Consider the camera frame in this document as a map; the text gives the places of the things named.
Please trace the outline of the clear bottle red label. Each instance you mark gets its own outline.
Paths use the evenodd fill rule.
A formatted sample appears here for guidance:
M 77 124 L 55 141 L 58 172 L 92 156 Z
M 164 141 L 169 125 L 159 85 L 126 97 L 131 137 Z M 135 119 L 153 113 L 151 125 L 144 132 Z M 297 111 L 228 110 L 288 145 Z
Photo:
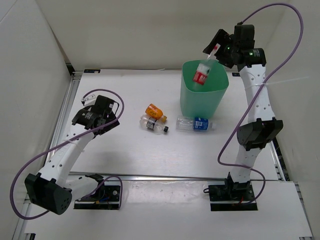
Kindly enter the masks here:
M 195 74 L 192 78 L 192 81 L 194 82 L 194 85 L 193 85 L 194 92 L 198 92 L 206 83 L 206 80 L 213 66 L 211 56 L 213 56 L 219 50 L 220 46 L 221 45 L 217 43 L 213 47 L 212 52 L 208 54 L 207 58 L 201 60 L 200 63 L 198 64 Z

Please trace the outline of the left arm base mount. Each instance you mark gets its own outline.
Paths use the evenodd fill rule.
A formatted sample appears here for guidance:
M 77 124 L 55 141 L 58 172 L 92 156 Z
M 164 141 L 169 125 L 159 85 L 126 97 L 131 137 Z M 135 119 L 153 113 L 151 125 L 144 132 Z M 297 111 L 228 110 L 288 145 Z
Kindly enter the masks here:
M 74 210 L 120 210 L 123 198 L 123 181 L 117 175 L 103 177 L 97 173 L 87 174 L 97 182 L 98 189 L 74 202 Z

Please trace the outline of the clear bottle blue label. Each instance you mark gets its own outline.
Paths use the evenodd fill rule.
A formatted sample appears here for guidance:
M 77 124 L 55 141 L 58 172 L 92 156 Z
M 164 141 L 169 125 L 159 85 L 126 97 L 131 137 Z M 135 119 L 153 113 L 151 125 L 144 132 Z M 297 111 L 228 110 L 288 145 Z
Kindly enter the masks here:
M 209 132 L 216 128 L 216 124 L 207 118 L 178 116 L 176 120 L 178 131 Z

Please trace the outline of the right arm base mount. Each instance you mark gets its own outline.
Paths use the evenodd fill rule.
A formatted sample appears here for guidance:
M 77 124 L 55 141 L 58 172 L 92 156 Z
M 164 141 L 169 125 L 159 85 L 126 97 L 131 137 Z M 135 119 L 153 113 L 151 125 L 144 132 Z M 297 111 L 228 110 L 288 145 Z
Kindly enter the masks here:
M 211 212 L 257 211 L 252 183 L 234 183 L 231 178 L 208 182 L 204 194 L 209 195 Z

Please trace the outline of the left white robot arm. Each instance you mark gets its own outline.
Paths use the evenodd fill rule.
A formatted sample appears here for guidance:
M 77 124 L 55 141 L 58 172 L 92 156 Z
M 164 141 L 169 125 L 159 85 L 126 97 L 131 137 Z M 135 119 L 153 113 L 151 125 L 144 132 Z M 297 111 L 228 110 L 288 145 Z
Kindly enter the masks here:
M 24 180 L 32 204 L 61 215 L 73 201 L 97 201 L 105 197 L 101 175 L 89 174 L 71 182 L 67 178 L 86 145 L 120 124 L 113 111 L 115 104 L 115 100 L 98 95 L 93 105 L 77 112 L 66 134 L 66 144 L 57 149 L 37 174 L 30 173 Z

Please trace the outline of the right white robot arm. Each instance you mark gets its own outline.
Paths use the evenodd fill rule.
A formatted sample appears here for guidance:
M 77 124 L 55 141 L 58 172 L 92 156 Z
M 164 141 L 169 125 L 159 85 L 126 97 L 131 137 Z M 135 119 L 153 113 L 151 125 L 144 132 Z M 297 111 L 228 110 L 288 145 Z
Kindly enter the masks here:
M 262 48 L 255 47 L 253 25 L 236 26 L 229 34 L 219 29 L 205 54 L 214 54 L 216 60 L 227 68 L 236 66 L 242 79 L 247 100 L 244 114 L 246 124 L 236 129 L 239 150 L 235 163 L 226 179 L 224 193 L 230 200 L 238 199 L 250 182 L 250 175 L 258 155 L 283 128 L 272 110 L 266 79 L 266 56 Z

